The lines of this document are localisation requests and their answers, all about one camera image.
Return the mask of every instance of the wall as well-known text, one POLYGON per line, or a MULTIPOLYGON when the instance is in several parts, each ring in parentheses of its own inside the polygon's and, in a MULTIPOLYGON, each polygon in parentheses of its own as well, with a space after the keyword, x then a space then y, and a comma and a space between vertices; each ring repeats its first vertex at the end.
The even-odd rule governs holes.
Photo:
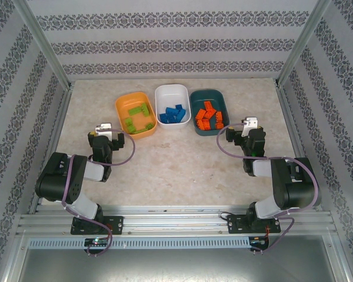
POLYGON ((28 212, 64 90, 10 0, 0 0, 0 266, 28 212))
POLYGON ((317 0, 30 0, 70 80, 276 78, 317 0))
POLYGON ((284 85, 353 272, 353 0, 334 0, 284 85))

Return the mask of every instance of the white bowl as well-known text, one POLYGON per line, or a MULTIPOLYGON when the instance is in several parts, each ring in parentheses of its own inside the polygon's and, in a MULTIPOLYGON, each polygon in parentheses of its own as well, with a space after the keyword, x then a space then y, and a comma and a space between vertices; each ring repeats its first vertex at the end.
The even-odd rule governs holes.
POLYGON ((191 119, 191 106, 189 104, 188 90, 181 84, 161 85, 155 90, 155 115, 159 126, 164 129, 180 129, 187 126, 191 119), (166 108, 175 108, 182 105, 186 114, 179 123, 162 123, 159 115, 166 112, 166 108))

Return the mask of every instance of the orange block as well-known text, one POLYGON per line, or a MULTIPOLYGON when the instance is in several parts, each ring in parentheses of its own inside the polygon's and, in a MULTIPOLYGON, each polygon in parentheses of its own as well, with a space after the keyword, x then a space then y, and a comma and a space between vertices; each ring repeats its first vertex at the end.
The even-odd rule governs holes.
POLYGON ((206 119, 210 119, 211 117, 213 117, 213 115, 215 114, 216 110, 215 109, 209 109, 207 110, 207 112, 204 115, 204 118, 206 119))
POLYGON ((204 125, 204 130, 211 130, 211 125, 209 124, 209 119, 202 119, 202 124, 204 125))
POLYGON ((224 124, 223 123, 216 123, 216 129, 222 129, 224 128, 224 124))
POLYGON ((198 114, 195 116, 195 119, 203 119, 205 113, 206 113, 206 110, 200 109, 198 114))
POLYGON ((220 111, 216 113, 216 122, 222 123, 222 112, 220 111))
POLYGON ((204 101, 204 106, 206 110, 213 109, 211 101, 204 101))
POLYGON ((201 119, 198 119, 198 120, 196 121, 196 123, 197 123, 198 128, 199 128, 200 130, 204 130, 204 124, 203 124, 203 122, 202 122, 201 119))

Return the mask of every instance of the green lego brick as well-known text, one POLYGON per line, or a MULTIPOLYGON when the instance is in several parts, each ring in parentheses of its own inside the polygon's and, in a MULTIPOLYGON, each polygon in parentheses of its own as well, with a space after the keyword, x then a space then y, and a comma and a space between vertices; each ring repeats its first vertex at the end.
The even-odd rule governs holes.
POLYGON ((143 129, 137 130, 134 134, 145 132, 147 130, 148 130, 147 128, 143 128, 143 129))
POLYGON ((147 125, 145 125, 145 127, 146 127, 148 130, 151 130, 151 129, 154 127, 154 125, 153 125, 153 123, 149 122, 147 125))
POLYGON ((134 125, 127 126, 128 132, 134 134, 136 132, 136 127, 134 125))
POLYGON ((133 109, 128 110, 130 116, 136 115, 137 113, 141 113, 142 107, 135 107, 133 109))
POLYGON ((127 125, 127 126, 133 125, 132 119, 131 119, 130 117, 126 118, 126 119, 124 120, 124 122, 125 122, 125 125, 127 125))
POLYGON ((146 106, 146 103, 141 104, 141 110, 144 113, 144 116, 149 116, 149 110, 148 110, 148 107, 146 106))

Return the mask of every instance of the beige table surface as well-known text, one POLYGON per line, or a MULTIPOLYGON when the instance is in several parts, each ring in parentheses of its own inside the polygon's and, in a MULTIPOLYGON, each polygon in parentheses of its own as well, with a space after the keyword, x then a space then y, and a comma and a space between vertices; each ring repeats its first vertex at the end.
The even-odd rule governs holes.
MULTIPOLYGON (((225 99, 232 123, 256 116, 266 135, 267 156, 294 156, 287 127, 272 79, 145 79, 78 80, 74 86, 58 152, 89 156, 87 133, 102 122, 119 129, 115 100, 121 95, 145 92, 154 107, 159 85, 180 83, 189 94, 198 89, 217 89, 225 99)), ((218 149, 215 136, 202 137, 189 122, 185 129, 156 129, 154 135, 136 141, 134 158, 113 167, 106 183, 84 181, 83 191, 99 204, 227 205, 250 204, 272 194, 269 178, 244 173, 242 160, 218 149)), ((222 144, 231 153, 240 147, 222 144)), ((124 149, 113 154, 113 162, 126 159, 132 150, 127 139, 124 149)))

